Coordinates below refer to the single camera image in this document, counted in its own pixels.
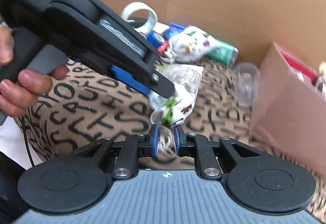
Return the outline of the person's left hand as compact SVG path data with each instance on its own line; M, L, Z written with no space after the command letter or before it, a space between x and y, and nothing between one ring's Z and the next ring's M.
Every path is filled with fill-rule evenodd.
M67 66L58 66L50 75L25 69L18 75L19 84L8 79L1 81L1 110L9 117L21 117L26 109L34 106L40 95L51 91L52 79L63 80L68 73Z

